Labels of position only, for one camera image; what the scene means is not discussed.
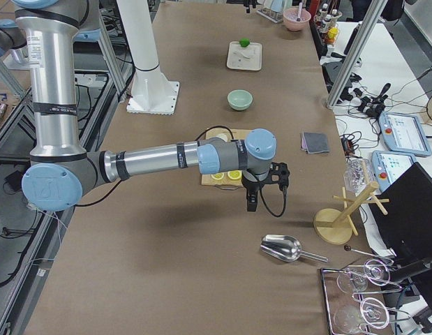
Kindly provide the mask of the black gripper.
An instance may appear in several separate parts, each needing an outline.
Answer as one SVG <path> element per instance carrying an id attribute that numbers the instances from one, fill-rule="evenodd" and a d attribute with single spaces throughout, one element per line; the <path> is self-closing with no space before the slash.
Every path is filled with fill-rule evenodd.
<path id="1" fill-rule="evenodd" d="M 254 169 L 242 171 L 241 182 L 246 189 L 246 204 L 248 212 L 255 212 L 257 210 L 260 189 L 263 186 L 272 183 L 270 172 L 270 169 L 267 171 L 259 171 Z"/>

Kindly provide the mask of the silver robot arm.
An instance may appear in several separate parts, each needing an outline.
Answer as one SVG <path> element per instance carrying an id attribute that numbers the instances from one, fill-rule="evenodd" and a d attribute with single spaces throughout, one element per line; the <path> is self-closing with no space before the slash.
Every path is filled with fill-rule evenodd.
<path id="1" fill-rule="evenodd" d="M 7 32 L 24 34 L 31 86 L 0 127 L 0 163 L 25 165 L 23 193 L 37 209 L 80 206 L 84 195 L 135 175 L 198 167 L 201 174 L 238 170 L 247 209 L 255 211 L 262 187 L 271 184 L 276 138 L 251 130 L 244 139 L 220 137 L 178 142 L 138 151 L 94 151 L 97 118 L 79 117 L 74 43 L 105 37 L 98 1 L 14 1 Z"/>
<path id="2" fill-rule="evenodd" d="M 250 13 L 251 9 L 257 8 L 257 1 L 256 0 L 243 0 L 243 5 L 246 9 L 246 13 Z"/>

